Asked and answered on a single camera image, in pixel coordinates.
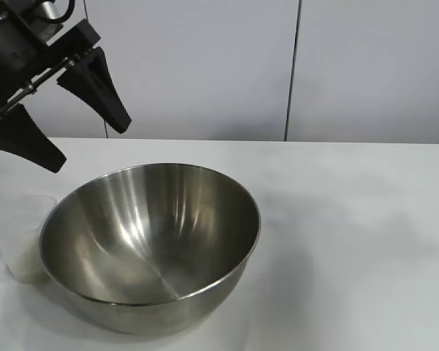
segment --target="stainless steel bowl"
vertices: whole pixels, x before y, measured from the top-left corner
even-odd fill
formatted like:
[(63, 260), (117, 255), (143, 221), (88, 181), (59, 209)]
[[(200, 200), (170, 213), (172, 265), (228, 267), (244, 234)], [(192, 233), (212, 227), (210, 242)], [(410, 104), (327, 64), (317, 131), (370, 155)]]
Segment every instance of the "stainless steel bowl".
[(44, 224), (40, 251), (90, 318), (161, 336), (196, 325), (227, 298), (259, 231), (255, 201), (226, 175), (142, 165), (66, 197)]

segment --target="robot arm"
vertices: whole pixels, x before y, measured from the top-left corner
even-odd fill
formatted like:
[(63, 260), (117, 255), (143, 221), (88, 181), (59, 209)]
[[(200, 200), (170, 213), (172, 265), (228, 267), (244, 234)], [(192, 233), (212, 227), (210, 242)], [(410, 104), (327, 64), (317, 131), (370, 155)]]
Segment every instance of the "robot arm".
[(20, 103), (46, 80), (82, 99), (122, 133), (131, 119), (113, 86), (100, 40), (82, 20), (52, 45), (47, 42), (70, 18), (75, 0), (60, 16), (53, 0), (0, 1), (0, 150), (24, 157), (52, 172), (66, 158), (39, 130)]

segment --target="clear plastic cup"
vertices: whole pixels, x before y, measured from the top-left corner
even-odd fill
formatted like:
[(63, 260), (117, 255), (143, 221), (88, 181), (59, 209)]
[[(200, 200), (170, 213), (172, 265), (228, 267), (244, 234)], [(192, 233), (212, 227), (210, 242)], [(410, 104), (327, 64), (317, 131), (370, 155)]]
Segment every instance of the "clear plastic cup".
[(0, 205), (0, 254), (19, 282), (36, 284), (48, 278), (39, 253), (42, 225), (57, 201), (25, 195)]

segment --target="white table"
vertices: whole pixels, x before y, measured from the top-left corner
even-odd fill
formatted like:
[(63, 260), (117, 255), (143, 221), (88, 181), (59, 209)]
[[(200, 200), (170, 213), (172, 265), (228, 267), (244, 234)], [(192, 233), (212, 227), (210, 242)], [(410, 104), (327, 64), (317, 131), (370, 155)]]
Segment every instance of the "white table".
[(150, 162), (224, 172), (258, 202), (262, 236), (233, 294), (193, 331), (157, 341), (88, 324), (53, 283), (0, 263), (0, 351), (439, 351), (439, 146), (55, 139), (51, 174), (0, 152), (0, 201), (62, 199)]

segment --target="bowl exterior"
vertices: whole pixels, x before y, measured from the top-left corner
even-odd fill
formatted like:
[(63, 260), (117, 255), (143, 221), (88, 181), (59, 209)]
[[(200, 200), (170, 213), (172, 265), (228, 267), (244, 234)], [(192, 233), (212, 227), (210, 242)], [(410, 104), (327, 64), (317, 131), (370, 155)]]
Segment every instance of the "bowl exterior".
[(233, 291), (247, 261), (216, 285), (180, 300), (152, 306), (99, 303), (68, 292), (75, 305), (97, 324), (148, 338), (178, 333), (203, 322)]

